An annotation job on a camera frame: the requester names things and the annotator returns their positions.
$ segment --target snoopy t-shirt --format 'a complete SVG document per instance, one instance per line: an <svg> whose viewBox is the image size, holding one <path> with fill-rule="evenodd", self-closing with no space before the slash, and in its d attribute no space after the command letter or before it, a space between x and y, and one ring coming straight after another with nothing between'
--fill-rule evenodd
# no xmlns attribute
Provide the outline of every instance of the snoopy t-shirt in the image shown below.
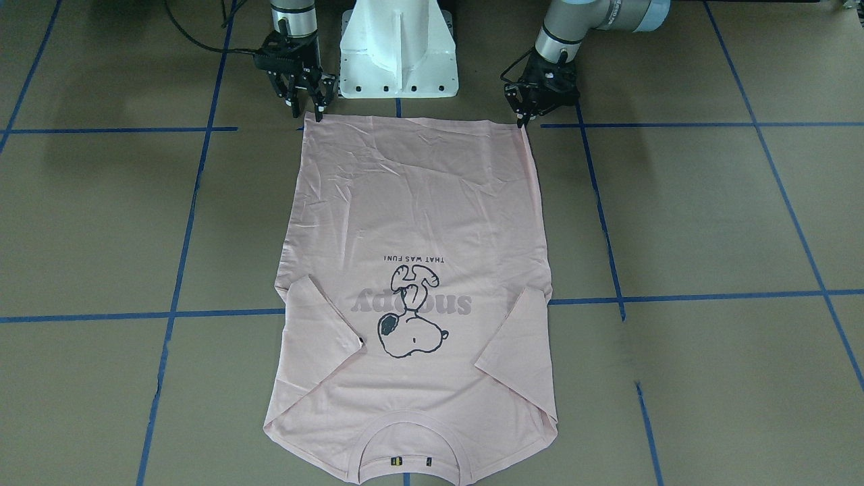
<svg viewBox="0 0 864 486"><path fill-rule="evenodd" d="M556 437L537 174L513 125L306 119L264 430L349 483L471 484Z"/></svg>

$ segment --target white base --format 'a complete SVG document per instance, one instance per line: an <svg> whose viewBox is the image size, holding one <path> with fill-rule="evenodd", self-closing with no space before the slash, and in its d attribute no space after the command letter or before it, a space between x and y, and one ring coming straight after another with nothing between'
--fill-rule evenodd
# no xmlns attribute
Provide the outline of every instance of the white base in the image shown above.
<svg viewBox="0 0 864 486"><path fill-rule="evenodd" d="M342 17L340 94L447 98L459 91L452 16L435 0L358 0Z"/></svg>

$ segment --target shirt sleeve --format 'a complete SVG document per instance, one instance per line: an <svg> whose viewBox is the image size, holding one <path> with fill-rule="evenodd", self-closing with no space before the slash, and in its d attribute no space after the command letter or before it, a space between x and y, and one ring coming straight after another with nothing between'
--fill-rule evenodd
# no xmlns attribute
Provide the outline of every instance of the shirt sleeve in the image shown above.
<svg viewBox="0 0 864 486"><path fill-rule="evenodd" d="M363 346L357 333L309 276L285 293L285 328L264 429Z"/></svg>
<svg viewBox="0 0 864 486"><path fill-rule="evenodd" d="M523 290L474 366L545 412L551 424L557 423L543 291Z"/></svg>

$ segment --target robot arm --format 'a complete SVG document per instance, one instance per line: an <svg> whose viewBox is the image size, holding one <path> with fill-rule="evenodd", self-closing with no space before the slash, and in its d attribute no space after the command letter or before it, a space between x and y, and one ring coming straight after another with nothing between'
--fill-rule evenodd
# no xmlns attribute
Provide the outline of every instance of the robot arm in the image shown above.
<svg viewBox="0 0 864 486"><path fill-rule="evenodd" d="M299 89L307 91L321 121L335 95L336 76L324 73L318 49L314 0L270 0L273 31L255 54L255 67L267 72L276 95L300 116Z"/></svg>
<svg viewBox="0 0 864 486"><path fill-rule="evenodd" d="M670 0L552 0L534 47L502 74L505 96L522 126L558 106L574 106L575 55L590 29L647 32L663 23ZM517 81L508 72L528 57Z"/></svg>

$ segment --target cartoon dog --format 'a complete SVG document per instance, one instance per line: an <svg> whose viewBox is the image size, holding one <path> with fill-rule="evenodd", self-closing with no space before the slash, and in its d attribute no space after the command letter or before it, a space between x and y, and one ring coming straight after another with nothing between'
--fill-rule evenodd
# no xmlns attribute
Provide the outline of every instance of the cartoon dog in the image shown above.
<svg viewBox="0 0 864 486"><path fill-rule="evenodd" d="M390 281L393 293L399 294L405 310L402 314L389 312L378 319L378 339L384 351L394 358L404 358L415 351L432 353L441 347L450 335L417 312L429 297L429 288L439 284L435 272L423 265L400 265Z"/></svg>

